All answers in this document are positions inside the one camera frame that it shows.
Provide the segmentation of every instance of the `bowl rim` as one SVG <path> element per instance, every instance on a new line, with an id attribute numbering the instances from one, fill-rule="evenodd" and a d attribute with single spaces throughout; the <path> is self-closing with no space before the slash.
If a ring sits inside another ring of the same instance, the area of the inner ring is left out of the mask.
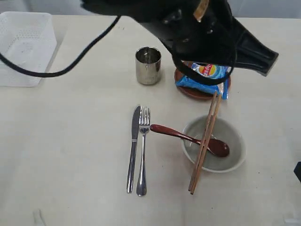
<path id="1" fill-rule="evenodd" d="M 193 119 L 192 121 L 190 121 L 190 122 L 184 127 L 184 129 L 183 129 L 183 134 L 186 134 L 187 129 L 188 129 L 189 127 L 191 127 L 192 124 L 194 124 L 195 122 L 197 122 L 197 121 L 199 121 L 200 119 L 205 118 L 205 117 L 207 117 L 207 116 L 206 116 L 206 115 L 202 115 L 202 116 L 199 116 L 199 117 Z M 235 128 L 231 123 L 229 123 L 228 121 L 226 121 L 226 120 L 224 120 L 224 119 L 222 119 L 222 118 L 220 118 L 220 117 L 216 117 L 216 118 L 217 118 L 218 120 L 223 121 L 225 124 L 227 124 L 229 127 L 231 127 L 231 129 L 233 129 L 233 130 L 239 135 L 239 137 L 240 137 L 240 139 L 241 139 L 241 146 L 242 146 L 242 151 L 241 151 L 242 157 L 241 157 L 241 159 L 239 160 L 239 162 L 238 162 L 237 164 L 235 164 L 234 166 L 232 166 L 232 167 L 229 168 L 229 169 L 225 169 L 225 170 L 213 170 L 213 169 L 208 169 L 208 168 L 206 168 L 206 167 L 204 167 L 204 166 L 202 166 L 202 169 L 205 170 L 205 171 L 208 171 L 208 172 L 212 172 L 212 173 L 227 173 L 227 172 L 231 172 L 231 171 L 237 169 L 237 168 L 238 168 L 238 167 L 246 160 L 246 146 L 245 146 L 245 141 L 244 141 L 244 139 L 243 139 L 243 136 L 241 135 L 241 133 L 238 131 L 237 128 Z M 194 161 L 192 160 L 192 158 L 189 156 L 189 154 L 188 154 L 187 151 L 186 151 L 186 148 L 185 148 L 185 144 L 184 144 L 184 140 L 183 140 L 183 139 L 181 139 L 181 146 L 182 146 L 182 150 L 184 151 L 186 157 L 194 164 Z"/>

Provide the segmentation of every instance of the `spoon handle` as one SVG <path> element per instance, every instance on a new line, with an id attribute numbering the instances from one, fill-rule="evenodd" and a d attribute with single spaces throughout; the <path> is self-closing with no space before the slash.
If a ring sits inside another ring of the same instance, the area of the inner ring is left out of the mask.
<path id="1" fill-rule="evenodd" d="M 179 137 L 188 141 L 191 141 L 193 143 L 197 143 L 200 144 L 200 140 L 194 139 L 192 137 L 189 137 L 183 133 L 180 133 L 174 129 L 165 127 L 165 126 L 161 126 L 161 125 L 156 125 L 156 124 L 152 124 L 150 126 L 151 131 L 155 132 L 155 133 L 161 133 L 161 134 L 165 134 L 165 135 L 170 135 L 173 137 Z"/>

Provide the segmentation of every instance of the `lay's chip bag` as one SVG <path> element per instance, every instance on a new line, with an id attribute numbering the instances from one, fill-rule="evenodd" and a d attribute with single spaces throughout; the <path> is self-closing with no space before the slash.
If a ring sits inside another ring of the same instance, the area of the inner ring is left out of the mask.
<path id="1" fill-rule="evenodd" d="M 201 66 L 196 63 L 193 63 L 191 66 L 192 70 L 198 72 L 200 75 L 205 77 L 209 77 L 211 79 L 219 79 L 225 76 L 228 67 L 225 66 L 218 66 L 218 65 L 206 65 Z M 200 84 L 187 76 L 183 76 L 180 80 L 176 82 L 176 86 L 183 86 L 198 89 L 205 93 L 214 94 L 217 91 L 217 94 L 221 94 L 223 99 L 228 99 L 228 84 L 229 79 L 225 82 L 214 85 L 208 86 L 204 84 Z"/>

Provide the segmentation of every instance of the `knife handle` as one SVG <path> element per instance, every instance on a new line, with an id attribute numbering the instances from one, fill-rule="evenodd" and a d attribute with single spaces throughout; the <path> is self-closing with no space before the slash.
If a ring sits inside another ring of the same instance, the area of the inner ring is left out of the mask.
<path id="1" fill-rule="evenodd" d="M 137 141 L 132 141 L 130 163 L 128 166 L 128 173 L 127 173 L 127 193 L 132 193 L 132 190 L 133 190 L 135 160 L 136 160 L 136 147 L 137 147 Z"/>

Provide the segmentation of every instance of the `white bowl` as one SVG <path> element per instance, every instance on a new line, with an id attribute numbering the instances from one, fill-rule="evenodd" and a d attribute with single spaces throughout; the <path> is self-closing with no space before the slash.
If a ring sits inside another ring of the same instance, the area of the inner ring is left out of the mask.
<path id="1" fill-rule="evenodd" d="M 202 138 L 207 116 L 201 116 L 190 122 L 183 130 L 184 134 L 196 139 Z M 246 159 L 246 147 L 242 136 L 236 128 L 223 119 L 216 118 L 212 137 L 228 144 L 230 154 L 219 158 L 206 153 L 202 169 L 214 173 L 226 173 L 238 168 Z M 194 163 L 197 160 L 200 146 L 187 140 L 182 140 L 182 148 L 187 158 Z"/>

